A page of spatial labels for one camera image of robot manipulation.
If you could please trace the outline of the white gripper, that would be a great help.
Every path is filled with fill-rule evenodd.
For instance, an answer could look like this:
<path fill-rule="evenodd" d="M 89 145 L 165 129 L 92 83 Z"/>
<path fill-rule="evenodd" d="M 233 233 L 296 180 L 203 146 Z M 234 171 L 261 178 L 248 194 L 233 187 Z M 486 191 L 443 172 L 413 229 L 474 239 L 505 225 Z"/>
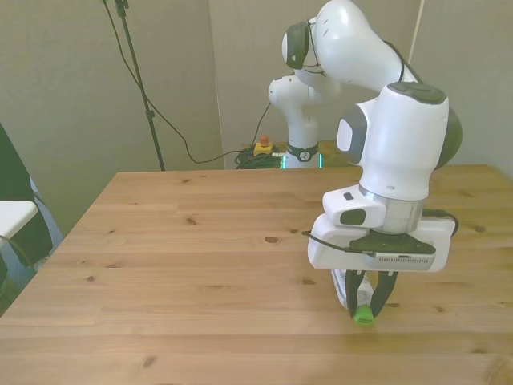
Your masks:
<path fill-rule="evenodd" d="M 357 292 L 365 271 L 379 271 L 370 302 L 376 318 L 394 290 L 397 272 L 433 273 L 445 267 L 454 229 L 451 219 L 428 217 L 421 219 L 411 233 L 386 234 L 336 226 L 323 214 L 307 233 L 308 258 L 317 269 L 347 270 L 345 291 L 351 318 L 357 310 Z"/>

